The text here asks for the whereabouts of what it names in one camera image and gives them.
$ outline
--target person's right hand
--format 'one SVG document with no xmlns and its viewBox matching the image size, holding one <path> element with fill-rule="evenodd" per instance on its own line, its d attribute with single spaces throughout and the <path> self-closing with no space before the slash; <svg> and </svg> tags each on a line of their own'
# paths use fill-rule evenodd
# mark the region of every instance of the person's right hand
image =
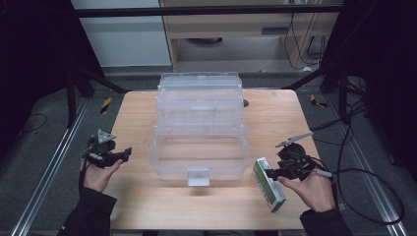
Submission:
<svg viewBox="0 0 417 236">
<path fill-rule="evenodd" d="M 331 183 L 327 177 L 312 172 L 301 182 L 291 181 L 282 176 L 279 176 L 277 180 L 298 194 L 303 202 L 315 212 L 335 208 Z"/>
</svg>

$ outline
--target hand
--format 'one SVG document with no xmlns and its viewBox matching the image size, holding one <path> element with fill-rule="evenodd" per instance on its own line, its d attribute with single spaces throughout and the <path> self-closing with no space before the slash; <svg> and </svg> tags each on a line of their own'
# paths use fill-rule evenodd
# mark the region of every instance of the hand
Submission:
<svg viewBox="0 0 417 236">
<path fill-rule="evenodd" d="M 301 200 L 315 212 L 324 212 L 335 208 L 331 183 L 327 177 L 312 172 L 302 182 L 291 181 L 282 176 L 278 177 L 278 181 L 298 194 Z"/>
<path fill-rule="evenodd" d="M 119 159 L 112 166 L 104 169 L 98 168 L 94 164 L 91 164 L 89 168 L 87 168 L 86 178 L 84 179 L 84 187 L 102 193 L 107 187 L 111 175 L 113 175 L 113 173 L 119 169 L 122 163 L 123 160 Z"/>
</svg>

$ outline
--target person's left hand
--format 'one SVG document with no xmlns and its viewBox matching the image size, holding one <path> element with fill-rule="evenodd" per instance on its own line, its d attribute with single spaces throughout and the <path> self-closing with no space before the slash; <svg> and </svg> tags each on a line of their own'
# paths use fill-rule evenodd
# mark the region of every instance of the person's left hand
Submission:
<svg viewBox="0 0 417 236">
<path fill-rule="evenodd" d="M 107 187 L 110 177 L 116 170 L 119 169 L 122 163 L 123 160 L 119 159 L 112 166 L 104 169 L 91 164 L 89 168 L 87 168 L 86 177 L 84 179 L 84 187 L 102 193 Z"/>
</svg>

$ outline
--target floor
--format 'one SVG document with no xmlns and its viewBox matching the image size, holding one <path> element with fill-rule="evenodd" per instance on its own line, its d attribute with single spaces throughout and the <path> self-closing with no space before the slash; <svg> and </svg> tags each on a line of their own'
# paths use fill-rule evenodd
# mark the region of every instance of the floor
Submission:
<svg viewBox="0 0 417 236">
<path fill-rule="evenodd" d="M 312 44 L 310 53 L 305 54 L 305 60 L 317 62 L 315 53 L 320 51 L 318 45 L 320 45 L 319 42 Z M 277 37 L 224 38 L 220 43 L 183 39 L 178 59 L 176 72 L 235 71 L 241 76 L 244 88 L 281 88 L 303 78 L 309 70 L 315 70 L 318 66 L 311 65 L 303 68 L 302 65 L 298 65 L 303 69 L 294 69 L 294 65 L 290 65 L 286 60 L 286 53 Z M 158 77 L 159 75 L 132 75 L 108 79 L 122 87 L 156 89 Z M 337 92 L 322 95 L 319 91 L 321 80 L 317 78 L 297 90 L 310 127 L 318 127 L 336 117 L 336 107 L 333 106 L 336 104 Z M 358 85 L 363 83 L 359 79 L 355 82 Z M 57 162 L 56 169 L 50 172 L 52 179 L 49 189 L 38 195 L 37 206 L 30 206 L 31 197 L 37 191 L 37 184 L 43 179 L 45 170 L 51 169 L 51 156 L 55 156 L 54 151 L 59 147 L 62 137 L 67 135 L 65 133 L 67 114 L 64 90 L 42 98 L 35 105 L 33 111 L 44 116 L 30 117 L 24 127 L 24 130 L 30 132 L 22 133 L 20 139 L 9 151 L 10 161 L 0 167 L 0 190 L 5 193 L 0 195 L 0 211 L 8 212 L 8 214 L 0 215 L 0 235 L 10 235 L 10 230 L 21 219 L 27 207 L 33 207 L 35 211 L 35 215 L 25 218 L 28 223 L 28 228 L 26 228 L 28 235 L 54 235 L 56 230 L 53 229 L 59 228 L 66 212 L 69 212 L 77 202 L 77 198 L 74 198 L 77 181 L 74 179 L 78 176 L 79 161 L 74 156 L 79 155 L 80 148 L 85 145 L 85 140 L 94 131 L 99 128 L 111 130 L 118 112 L 118 105 L 123 99 L 122 94 L 115 94 L 98 84 L 93 85 L 96 88 L 93 99 L 85 101 L 78 95 L 78 106 L 82 107 L 86 103 L 87 109 L 80 128 L 75 131 L 75 134 L 69 136 L 71 145 L 61 149 L 65 156 L 70 157 Z M 312 105 L 310 100 L 312 93 L 316 94 L 320 102 L 326 103 L 329 108 L 324 109 L 319 105 Z M 103 100 L 108 96 L 113 99 L 112 105 L 105 115 L 101 115 L 98 111 Z M 357 99 L 356 95 L 349 96 L 351 104 Z M 343 215 L 348 225 L 355 235 L 417 235 L 417 226 L 414 223 L 417 221 L 417 207 L 414 205 L 414 200 L 417 198 L 416 183 L 410 179 L 403 167 L 389 164 L 384 144 L 364 113 L 355 116 L 352 121 L 354 138 L 343 150 L 345 155 L 343 166 L 368 168 L 367 165 L 369 165 L 376 173 L 388 179 L 404 201 L 406 217 L 402 221 L 403 224 L 386 227 L 369 223 L 353 214 L 351 210 L 344 210 Z M 334 125 L 315 132 L 319 154 L 321 159 L 328 162 L 329 168 L 335 168 L 335 158 L 340 148 L 332 143 L 341 142 L 345 128 L 343 125 Z M 381 217 L 384 210 L 388 213 L 398 212 L 392 196 L 387 196 L 387 201 L 373 196 L 369 189 L 376 186 L 373 185 L 374 180 L 351 174 L 346 176 L 348 178 L 344 179 L 344 192 L 349 196 L 349 202 L 356 203 L 355 207 L 366 210 L 375 217 Z M 405 233 L 400 232 L 403 228 L 406 229 Z M 282 232 L 281 235 L 301 235 L 301 233 Z M 113 235 L 141 235 L 141 232 L 114 231 Z"/>
</svg>

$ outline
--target metal rail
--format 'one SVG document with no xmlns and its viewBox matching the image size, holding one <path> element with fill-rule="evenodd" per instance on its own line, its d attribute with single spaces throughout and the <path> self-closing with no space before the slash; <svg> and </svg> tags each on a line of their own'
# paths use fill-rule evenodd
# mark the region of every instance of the metal rail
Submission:
<svg viewBox="0 0 417 236">
<path fill-rule="evenodd" d="M 12 236 L 24 236 L 27 235 L 30 226 L 33 223 L 34 218 L 49 190 L 49 187 L 58 171 L 58 168 L 64 158 L 65 153 L 68 150 L 68 147 L 74 138 L 78 128 L 80 127 L 81 121 L 83 120 L 86 108 L 89 104 L 89 99 L 82 98 L 82 102 L 77 112 L 77 119 L 74 122 L 74 125 L 67 129 L 65 132 L 61 143 L 58 148 L 55 150 L 54 155 L 52 156 L 45 172 L 43 173 L 42 178 L 39 181 L 39 184 L 36 187 L 33 195 L 30 198 L 28 205 L 26 206 L 24 212 L 19 218 L 16 225 L 13 227 Z"/>
<path fill-rule="evenodd" d="M 338 117 L 337 115 L 338 113 L 336 111 L 336 106 L 335 106 L 336 101 L 334 100 L 334 98 L 332 98 L 332 96 L 327 96 L 327 98 L 329 101 L 329 106 L 334 116 Z M 342 133 L 345 135 L 347 131 L 346 127 L 344 127 L 341 124 L 339 125 L 339 127 Z M 371 165 L 366 160 L 365 155 L 363 154 L 360 146 L 358 145 L 354 137 L 352 138 L 351 142 L 348 145 L 349 145 L 349 149 L 352 151 L 352 157 L 355 161 L 355 164 L 358 166 L 358 168 L 373 172 Z M 384 186 L 381 184 L 381 182 L 377 178 L 373 178 L 369 175 L 364 175 L 363 179 L 384 221 L 394 221 L 398 219 L 398 214 L 394 206 L 392 205 L 388 197 L 388 194 L 385 191 Z M 401 221 L 394 225 L 388 225 L 387 229 L 392 236 L 408 235 Z"/>
</svg>

